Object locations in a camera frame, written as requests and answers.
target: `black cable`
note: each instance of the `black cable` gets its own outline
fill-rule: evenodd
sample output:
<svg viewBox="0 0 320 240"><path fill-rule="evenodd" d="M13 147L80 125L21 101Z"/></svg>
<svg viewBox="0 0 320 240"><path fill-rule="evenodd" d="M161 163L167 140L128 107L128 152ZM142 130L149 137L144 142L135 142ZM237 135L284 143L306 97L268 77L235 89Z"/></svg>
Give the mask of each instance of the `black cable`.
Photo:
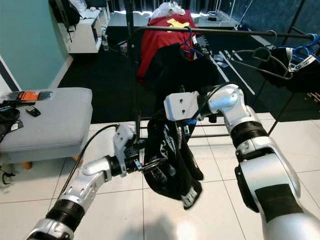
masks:
<svg viewBox="0 0 320 240"><path fill-rule="evenodd" d="M90 137L90 139L86 142L85 146L84 146L83 149L81 150L81 152L80 152L80 154L79 154L79 156L78 156L78 158L77 158L77 160L76 160L76 163L75 163L75 165L73 166L73 169L72 169L72 171L71 171L70 174L69 174L68 179L66 180L65 184L63 185L63 188L62 188L62 190L61 190L61 192L60 192L60 194L59 194L59 198L61 197L61 195L62 195L62 194L64 193L64 191L66 190L66 188L67 188L67 186L68 186L68 184L69 184L72 176L74 175L74 173L75 173L75 171L76 171L76 169L77 169L77 167L78 167L78 165L79 165L79 163L80 163L80 161L81 161L81 159L82 159L82 157L83 157L83 155L84 155L84 153L85 153L88 145L90 144L90 142L91 142L99 133L101 133L102 131L104 131L104 130L106 130L106 129L108 129L108 128L111 128L111 127L115 127L115 128L117 129L118 126L119 126L118 124L111 124L111 125L105 126L105 127L101 128L100 130L98 130L92 137Z"/></svg>
<svg viewBox="0 0 320 240"><path fill-rule="evenodd" d="M215 94L219 89L223 88L226 85L232 84L231 82L225 82L223 84L220 85L216 85L213 86L215 89L212 90L212 92L210 92L209 95L207 95L207 97L205 98L203 104L201 105L201 107L199 107L199 109L195 112L195 114L192 116L191 120L196 119L196 117L203 111L204 107L206 106L206 104L208 103L209 99L213 96L213 94Z"/></svg>

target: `white plastic bag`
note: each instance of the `white plastic bag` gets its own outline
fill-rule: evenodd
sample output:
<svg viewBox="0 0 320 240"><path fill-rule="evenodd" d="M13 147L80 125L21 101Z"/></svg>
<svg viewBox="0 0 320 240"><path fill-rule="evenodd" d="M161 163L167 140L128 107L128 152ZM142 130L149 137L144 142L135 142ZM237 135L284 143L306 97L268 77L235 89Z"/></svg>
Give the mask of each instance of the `white plastic bag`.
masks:
<svg viewBox="0 0 320 240"><path fill-rule="evenodd" d="M182 9L175 1L164 2L152 13L151 19L171 16L173 14L185 15L186 11Z"/></svg>
<svg viewBox="0 0 320 240"><path fill-rule="evenodd" d="M78 10L79 13L82 13L87 9L87 3L85 0L69 0L69 2Z"/></svg>

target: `red shirt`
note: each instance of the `red shirt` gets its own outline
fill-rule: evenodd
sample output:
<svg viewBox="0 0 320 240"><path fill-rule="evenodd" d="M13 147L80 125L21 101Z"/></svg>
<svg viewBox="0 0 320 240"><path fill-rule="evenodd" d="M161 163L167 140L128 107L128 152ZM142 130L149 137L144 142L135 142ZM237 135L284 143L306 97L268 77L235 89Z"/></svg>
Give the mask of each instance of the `red shirt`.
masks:
<svg viewBox="0 0 320 240"><path fill-rule="evenodd" d="M149 22L149 25L169 27L172 24L167 21L170 21L170 20L172 21L172 19L179 22L180 24L189 23L188 26L190 28L196 28L196 25L191 17L189 10L185 11L185 15L174 14L168 17L154 18ZM162 48L167 45L175 44L175 43L183 44L185 40L189 38L189 36L190 36L189 32L179 32L179 31L167 32L167 31L153 31L153 30L145 31L141 41L141 64L137 73L137 77L139 79L143 79L153 56L156 54L159 48ZM193 47L192 40L190 40L188 44L191 47ZM181 46L181 49L186 51L190 50L185 45Z"/></svg>

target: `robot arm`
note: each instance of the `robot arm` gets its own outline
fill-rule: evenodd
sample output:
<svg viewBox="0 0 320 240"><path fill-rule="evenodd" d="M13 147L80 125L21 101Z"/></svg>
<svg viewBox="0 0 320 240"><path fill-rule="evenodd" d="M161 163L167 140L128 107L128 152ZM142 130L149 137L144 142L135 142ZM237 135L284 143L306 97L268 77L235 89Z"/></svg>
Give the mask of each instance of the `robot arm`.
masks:
<svg viewBox="0 0 320 240"><path fill-rule="evenodd" d="M229 84L214 92L173 93L164 101L171 121L198 120L224 115L225 125L236 148L239 165L235 168L238 186L246 206L260 213L266 240L320 239L320 221L299 202L299 179L274 140L267 136L255 112L245 105L244 94ZM133 171L147 171L163 159L142 166L140 148L135 145L133 130L124 125L113 138L115 156L106 156L83 165L54 207L40 220L27 240L72 240L74 231L87 212L99 187L112 176Z"/></svg>
<svg viewBox="0 0 320 240"><path fill-rule="evenodd" d="M300 182L290 163L270 138L237 85L229 84L210 98L197 92L174 93L164 101L166 116L171 121L188 119L218 111L232 138L239 165L235 175L245 205L260 213L266 240L320 239L320 221L299 201Z"/></svg>

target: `teal wall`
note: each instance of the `teal wall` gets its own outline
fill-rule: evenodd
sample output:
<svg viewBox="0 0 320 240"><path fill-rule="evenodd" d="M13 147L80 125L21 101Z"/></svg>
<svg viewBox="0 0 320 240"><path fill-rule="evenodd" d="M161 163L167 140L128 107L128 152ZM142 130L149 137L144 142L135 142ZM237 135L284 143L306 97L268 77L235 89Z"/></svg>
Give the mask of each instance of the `teal wall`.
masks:
<svg viewBox="0 0 320 240"><path fill-rule="evenodd" d="M68 53L48 0L0 0L0 55L23 90L50 86Z"/></svg>

